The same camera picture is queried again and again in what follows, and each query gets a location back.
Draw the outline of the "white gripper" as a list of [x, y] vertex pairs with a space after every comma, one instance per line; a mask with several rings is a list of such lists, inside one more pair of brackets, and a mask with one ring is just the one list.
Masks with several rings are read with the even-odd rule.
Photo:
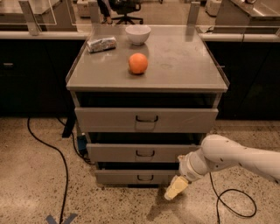
[[188, 187], [188, 181], [202, 179], [211, 171], [212, 162], [205, 158], [202, 149], [191, 151], [186, 155], [179, 155], [178, 171], [181, 176], [175, 176], [164, 194], [166, 200], [173, 200]]

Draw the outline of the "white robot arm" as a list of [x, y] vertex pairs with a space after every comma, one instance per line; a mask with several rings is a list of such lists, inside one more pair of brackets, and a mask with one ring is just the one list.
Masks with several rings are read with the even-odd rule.
[[206, 174], [236, 165], [277, 184], [280, 182], [279, 152], [249, 148], [220, 135], [206, 136], [196, 151], [179, 155], [178, 161], [178, 175], [164, 194], [167, 200], [173, 200]]

